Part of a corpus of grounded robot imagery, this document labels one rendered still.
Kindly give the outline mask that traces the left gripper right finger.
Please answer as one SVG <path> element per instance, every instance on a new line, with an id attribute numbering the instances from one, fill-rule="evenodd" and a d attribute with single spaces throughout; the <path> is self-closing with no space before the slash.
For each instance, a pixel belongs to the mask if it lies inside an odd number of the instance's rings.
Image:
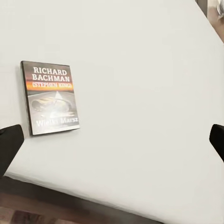
<path id="1" fill-rule="evenodd" d="M 224 126 L 213 124 L 210 131 L 209 142 L 224 161 Z"/>

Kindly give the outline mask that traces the hardback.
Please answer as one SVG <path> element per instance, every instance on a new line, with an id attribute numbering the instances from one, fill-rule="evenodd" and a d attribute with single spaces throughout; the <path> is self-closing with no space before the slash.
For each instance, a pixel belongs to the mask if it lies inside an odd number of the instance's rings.
<path id="1" fill-rule="evenodd" d="M 80 129 L 70 66 L 21 61 L 29 136 Z"/>

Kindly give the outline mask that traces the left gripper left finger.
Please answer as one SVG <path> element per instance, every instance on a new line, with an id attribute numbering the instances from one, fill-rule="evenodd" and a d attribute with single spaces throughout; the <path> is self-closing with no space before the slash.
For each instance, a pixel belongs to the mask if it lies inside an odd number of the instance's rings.
<path id="1" fill-rule="evenodd" d="M 20 124 L 0 129 L 0 180 L 24 143 Z"/>

